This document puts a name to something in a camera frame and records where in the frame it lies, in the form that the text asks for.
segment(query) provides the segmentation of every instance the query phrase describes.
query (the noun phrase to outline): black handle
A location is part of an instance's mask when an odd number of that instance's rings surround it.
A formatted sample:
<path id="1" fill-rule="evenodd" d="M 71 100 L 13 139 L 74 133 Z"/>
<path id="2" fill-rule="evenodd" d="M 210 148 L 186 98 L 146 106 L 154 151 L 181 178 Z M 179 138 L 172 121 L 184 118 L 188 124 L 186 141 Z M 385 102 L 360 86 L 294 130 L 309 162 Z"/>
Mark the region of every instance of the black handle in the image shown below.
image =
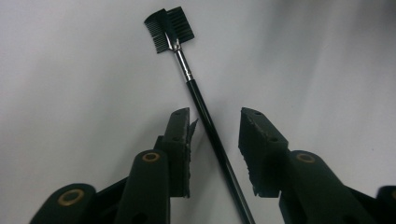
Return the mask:
<path id="1" fill-rule="evenodd" d="M 225 153 L 224 147 L 220 141 L 218 132 L 216 131 L 215 124 L 210 118 L 209 111 L 206 108 L 204 99 L 198 89 L 195 80 L 190 80 L 187 82 L 191 96 L 195 105 L 198 109 L 199 115 L 204 123 L 206 133 L 209 137 L 210 143 L 215 150 L 216 157 L 218 158 L 222 172 L 225 175 L 227 186 L 233 195 L 233 200 L 237 205 L 238 212 L 246 224 L 255 223 L 253 216 L 250 213 L 248 204 L 245 200 L 244 194 L 239 187 L 238 181 L 233 173 L 233 167 L 228 160 L 227 154 Z"/>

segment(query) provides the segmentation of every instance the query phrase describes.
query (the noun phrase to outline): silver ferrule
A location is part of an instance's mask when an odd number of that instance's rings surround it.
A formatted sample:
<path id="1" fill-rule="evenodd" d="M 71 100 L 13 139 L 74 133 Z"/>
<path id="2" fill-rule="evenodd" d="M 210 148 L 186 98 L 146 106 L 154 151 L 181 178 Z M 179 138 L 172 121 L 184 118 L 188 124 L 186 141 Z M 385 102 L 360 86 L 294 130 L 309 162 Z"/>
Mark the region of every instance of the silver ferrule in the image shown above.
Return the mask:
<path id="1" fill-rule="evenodd" d="M 183 70 L 184 77 L 186 78 L 186 81 L 191 81 L 194 78 L 192 77 L 191 70 L 189 68 L 189 65 L 187 64 L 186 57 L 184 57 L 183 50 L 181 48 L 175 50 L 175 54 L 177 56 L 178 62 L 180 63 L 181 70 Z"/>

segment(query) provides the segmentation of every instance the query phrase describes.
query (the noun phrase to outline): white surface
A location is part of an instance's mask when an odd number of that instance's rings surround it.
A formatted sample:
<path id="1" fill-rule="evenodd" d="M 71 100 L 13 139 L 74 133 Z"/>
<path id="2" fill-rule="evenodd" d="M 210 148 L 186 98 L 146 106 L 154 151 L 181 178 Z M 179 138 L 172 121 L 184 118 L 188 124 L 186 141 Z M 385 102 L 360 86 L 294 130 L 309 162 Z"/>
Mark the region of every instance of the white surface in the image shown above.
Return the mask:
<path id="1" fill-rule="evenodd" d="M 11 1 L 0 3 L 0 223 L 27 223 L 56 189 L 103 189 L 129 174 L 170 114 L 195 107 L 171 52 L 143 24 L 183 6 L 184 47 L 257 223 L 283 223 L 255 198 L 237 147 L 242 106 L 290 149 L 318 154 L 350 187 L 396 184 L 396 4 L 388 1 Z M 202 123 L 191 198 L 172 223 L 240 223 Z"/>

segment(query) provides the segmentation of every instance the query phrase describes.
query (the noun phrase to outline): brush head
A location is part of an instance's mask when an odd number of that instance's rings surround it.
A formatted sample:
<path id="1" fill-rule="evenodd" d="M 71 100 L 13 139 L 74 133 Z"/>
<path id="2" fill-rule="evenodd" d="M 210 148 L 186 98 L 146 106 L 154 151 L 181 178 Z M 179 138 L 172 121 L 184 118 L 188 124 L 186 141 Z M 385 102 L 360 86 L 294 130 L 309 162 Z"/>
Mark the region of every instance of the brush head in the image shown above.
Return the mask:
<path id="1" fill-rule="evenodd" d="M 154 40 L 157 53 L 178 50 L 180 44 L 194 38 L 194 33 L 181 7 L 165 9 L 150 15 L 145 24 Z"/>

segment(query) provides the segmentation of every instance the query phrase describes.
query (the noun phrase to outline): brush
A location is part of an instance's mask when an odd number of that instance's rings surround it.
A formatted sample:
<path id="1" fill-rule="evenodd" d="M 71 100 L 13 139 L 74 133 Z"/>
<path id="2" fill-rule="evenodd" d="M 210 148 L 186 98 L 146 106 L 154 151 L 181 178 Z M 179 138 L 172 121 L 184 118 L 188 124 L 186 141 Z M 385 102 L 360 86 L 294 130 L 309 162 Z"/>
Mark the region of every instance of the brush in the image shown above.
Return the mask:
<path id="1" fill-rule="evenodd" d="M 181 44 L 194 38 L 194 34 L 183 9 L 181 7 L 176 7 L 168 11 L 165 9 L 159 10 L 158 12 L 150 15 L 145 20 L 145 24 L 154 40 L 157 53 L 172 50 L 176 54 L 184 77 L 186 78 L 186 84 L 191 93 L 191 97 L 203 121 L 206 133 L 215 151 L 221 170 L 224 173 L 227 186 L 233 196 L 233 201 L 236 204 L 241 219 L 243 223 L 255 223 L 244 194 L 239 187 L 235 174 L 233 173 L 233 168 L 220 141 L 219 134 L 216 131 L 204 99 L 198 89 L 195 79 L 192 77 L 191 70 L 183 54 Z"/>

